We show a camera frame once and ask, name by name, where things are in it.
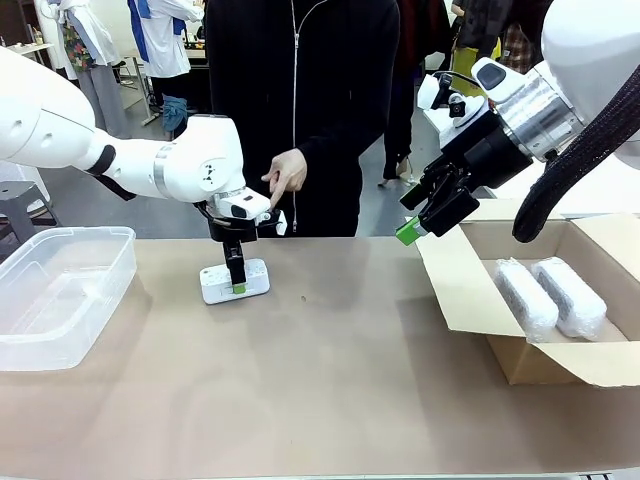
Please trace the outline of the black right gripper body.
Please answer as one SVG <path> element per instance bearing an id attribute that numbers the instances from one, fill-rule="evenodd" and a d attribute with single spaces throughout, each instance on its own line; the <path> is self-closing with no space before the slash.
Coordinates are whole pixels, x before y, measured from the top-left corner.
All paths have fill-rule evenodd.
<path id="1" fill-rule="evenodd" d="M 454 187 L 475 191 L 479 187 L 498 188 L 533 163 L 502 127 L 488 133 L 465 130 L 447 141 L 441 155 L 424 169 L 428 184 L 439 185 L 447 175 Z"/>

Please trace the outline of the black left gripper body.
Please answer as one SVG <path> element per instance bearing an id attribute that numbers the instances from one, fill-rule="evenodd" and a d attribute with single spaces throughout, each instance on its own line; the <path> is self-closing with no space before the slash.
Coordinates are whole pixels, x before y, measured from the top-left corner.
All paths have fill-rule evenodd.
<path id="1" fill-rule="evenodd" d="M 210 236 L 216 242 L 246 243 L 255 242 L 258 238 L 253 220 L 210 217 L 208 225 Z"/>

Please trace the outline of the person's right hand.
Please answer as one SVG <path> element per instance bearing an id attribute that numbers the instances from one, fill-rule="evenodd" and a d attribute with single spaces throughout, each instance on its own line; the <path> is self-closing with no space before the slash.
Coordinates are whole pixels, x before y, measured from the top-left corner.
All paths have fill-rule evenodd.
<path id="1" fill-rule="evenodd" d="M 271 208 L 275 208 L 286 192 L 301 190 L 307 177 L 307 162 L 299 149 L 275 156 L 269 171 L 261 177 L 269 184 Z"/>

